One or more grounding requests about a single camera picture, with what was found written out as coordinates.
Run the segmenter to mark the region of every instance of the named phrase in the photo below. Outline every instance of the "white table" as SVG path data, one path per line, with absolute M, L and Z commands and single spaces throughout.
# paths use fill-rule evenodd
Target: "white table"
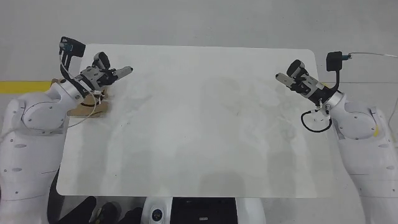
M 275 79 L 295 59 L 316 78 L 311 51 L 91 44 L 81 68 L 99 51 L 134 71 L 68 130 L 60 194 L 330 196 L 326 135 L 300 122 L 314 105 Z

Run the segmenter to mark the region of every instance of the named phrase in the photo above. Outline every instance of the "yellow floor stripe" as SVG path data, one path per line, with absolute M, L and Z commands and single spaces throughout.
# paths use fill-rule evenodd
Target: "yellow floor stripe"
M 35 91 L 47 91 L 51 82 L 0 82 L 0 93 L 30 93 Z

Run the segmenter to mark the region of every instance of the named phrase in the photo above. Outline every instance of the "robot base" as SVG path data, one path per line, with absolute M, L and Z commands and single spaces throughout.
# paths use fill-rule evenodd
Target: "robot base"
M 147 197 L 141 223 L 266 224 L 259 198 Z

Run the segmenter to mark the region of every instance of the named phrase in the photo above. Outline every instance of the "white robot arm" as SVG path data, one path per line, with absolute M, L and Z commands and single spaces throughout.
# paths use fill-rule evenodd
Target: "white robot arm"
M 65 80 L 44 93 L 27 93 L 12 100 L 5 112 L 0 136 L 0 223 L 48 223 L 47 202 L 51 183 L 62 160 L 67 133 L 67 112 L 92 91 L 132 72 L 131 67 L 109 69 L 100 52 L 92 66 L 71 78 L 73 56 L 82 57 L 85 45 L 62 37 L 61 71 Z
M 347 58 L 341 52 L 329 53 L 326 69 L 338 74 Z M 398 223 L 398 156 L 383 113 L 376 107 L 349 102 L 338 91 L 338 78 L 335 87 L 325 87 L 299 60 L 291 64 L 287 75 L 279 73 L 276 79 L 314 102 L 330 119 L 328 127 L 333 122 L 344 167 L 361 197 L 366 224 Z

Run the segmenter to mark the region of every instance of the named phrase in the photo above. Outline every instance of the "gray floor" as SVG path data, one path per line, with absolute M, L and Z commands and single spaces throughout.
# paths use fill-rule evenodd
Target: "gray floor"
M 65 35 L 101 44 L 310 49 L 320 79 L 331 82 L 328 52 L 398 54 L 397 16 L 398 0 L 0 0 L 0 80 L 59 77 L 57 45 Z M 355 57 L 345 62 L 341 89 L 389 116 L 398 97 L 397 68 L 393 59 Z M 12 97 L 0 95 L 0 116 Z M 397 134 L 397 116 L 392 126 Z M 337 145 L 330 146 L 336 194 L 264 199 L 268 223 L 364 223 Z M 82 199 L 67 197 L 63 214 Z M 107 200 L 121 202 L 124 211 L 142 204 L 127 197 L 100 202 Z

